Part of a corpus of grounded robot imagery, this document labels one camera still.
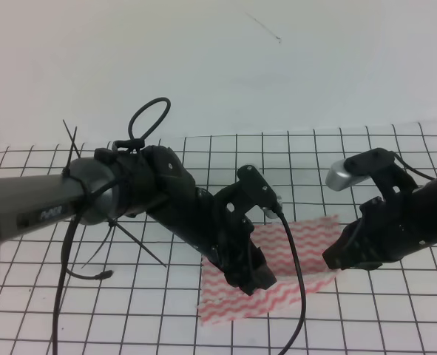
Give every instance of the table surface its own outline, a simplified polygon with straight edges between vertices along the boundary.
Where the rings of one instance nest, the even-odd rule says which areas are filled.
[[[235,181],[235,169],[263,169],[284,202],[288,220],[339,214],[353,221],[358,205],[379,195],[366,181],[343,192],[325,183],[330,165],[377,146],[437,176],[437,122],[161,140],[182,158],[197,185],[215,193]],[[101,144],[84,143],[82,156]],[[68,147],[9,146],[0,178],[59,174]],[[424,179],[414,175],[420,184]],[[268,223],[259,209],[249,217]],[[299,309],[201,327],[196,304],[200,255],[145,216],[121,222],[167,263],[159,266],[120,230],[82,265],[108,226],[80,227],[71,262],[82,274],[111,269],[103,282],[68,278],[59,325],[60,354],[277,354],[297,324]],[[60,269],[60,222],[1,247],[0,355],[51,353],[51,313]],[[288,354],[437,354],[437,246],[367,272],[347,270],[308,295],[305,328]]]

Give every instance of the cloth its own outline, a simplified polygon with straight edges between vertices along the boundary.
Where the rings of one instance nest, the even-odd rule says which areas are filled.
[[[336,276],[323,260],[323,251],[341,234],[337,216],[289,223],[299,255],[305,293],[328,285]],[[255,317],[287,308],[300,301],[300,287],[287,234],[280,223],[257,226],[251,235],[262,249],[277,282],[252,296],[230,286],[206,258],[202,259],[202,281],[198,314],[202,325]]]

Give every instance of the white background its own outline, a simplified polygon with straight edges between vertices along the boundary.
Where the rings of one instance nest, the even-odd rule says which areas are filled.
[[[162,136],[437,119],[437,0],[0,1],[2,143],[123,138],[162,95]]]

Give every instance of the black cable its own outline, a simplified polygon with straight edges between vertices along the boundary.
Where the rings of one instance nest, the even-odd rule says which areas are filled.
[[[109,237],[109,235],[111,234],[112,230],[113,230],[113,226],[110,225],[109,228],[108,228],[108,232],[106,233],[106,236],[105,236],[105,238],[102,240],[100,246],[97,248],[97,250],[95,251],[95,253],[93,253],[93,255],[92,255],[92,256],[87,260],[87,262],[86,262],[85,264],[83,264],[83,266],[82,266],[81,268],[84,268],[85,265],[88,265],[88,263],[89,263],[90,261],[92,261],[92,259],[95,257],[95,255],[98,254],[98,252],[100,251],[100,249],[104,246],[104,244],[105,244],[106,241],[108,240],[108,237]]]
[[[78,224],[81,221],[84,213],[92,206],[97,198],[99,198],[105,191],[111,189],[112,187],[118,185],[124,178],[116,178],[109,183],[106,183],[101,188],[87,195],[87,201],[81,208],[81,210],[75,215],[75,217],[70,221],[67,232],[65,233],[65,238],[62,243],[61,250],[61,273],[58,277],[57,291],[55,293],[54,300],[54,310],[52,312],[52,355],[58,355],[58,318],[61,312],[61,299],[62,291],[64,289],[65,277],[67,275],[67,269],[69,265],[69,256],[72,251],[73,238],[75,236],[75,231],[77,230]]]
[[[141,113],[143,113],[144,111],[146,111],[148,108],[150,108],[151,106],[159,103],[159,102],[165,102],[166,103],[166,109],[164,110],[164,112],[162,112],[162,115],[160,115],[160,117],[157,119],[157,121],[155,121],[155,123],[151,126],[151,128],[149,128],[146,133],[144,133],[140,139],[145,140],[146,138],[149,137],[149,135],[151,133],[154,132],[154,130],[160,125],[160,123],[164,120],[164,118],[166,118],[167,114],[169,113],[169,110],[171,109],[171,101],[168,98],[155,98],[154,100],[148,102],[147,104],[145,104],[143,107],[141,107],[138,111],[136,111],[136,113],[131,117],[131,120],[129,121],[128,124],[128,136],[129,139],[135,139],[135,135],[132,134],[132,127],[135,124],[136,118],[139,117],[139,115]]]
[[[417,174],[418,176],[422,176],[423,178],[426,178],[427,180],[433,180],[434,179],[434,177],[431,177],[429,175],[424,174],[423,172],[415,170],[412,166],[410,166],[405,161],[403,161],[402,158],[397,153],[395,153],[395,152],[393,152],[393,153],[394,153],[394,157],[396,157],[396,159],[399,161],[399,163],[401,163],[402,166],[404,168],[406,168],[407,170],[413,172],[414,174]]]
[[[100,274],[96,274],[93,276],[85,276],[85,275],[76,274],[75,272],[73,272],[67,268],[66,273],[68,273],[70,276],[76,277],[80,280],[106,280],[106,279],[109,279],[111,276],[113,276],[113,270],[106,270],[106,271],[101,272]]]
[[[289,244],[291,245],[292,257],[294,258],[294,264],[295,264],[295,271],[297,272],[297,279],[299,280],[300,299],[301,299],[300,318],[299,318],[299,322],[297,323],[297,327],[295,328],[295,331],[292,334],[292,337],[287,342],[287,344],[285,344],[284,348],[282,348],[282,350],[278,353],[278,355],[284,355],[285,353],[287,353],[287,350],[291,348],[295,339],[297,338],[300,331],[302,330],[302,326],[304,325],[304,321],[305,321],[305,312],[307,311],[307,298],[305,296],[304,277],[302,275],[302,269],[300,268],[299,256],[297,255],[297,250],[295,247],[294,238],[292,237],[291,229],[289,228],[287,220],[285,219],[285,216],[282,212],[277,212],[277,216],[280,218],[282,224],[284,225],[285,233],[287,234],[287,238],[289,239]]]

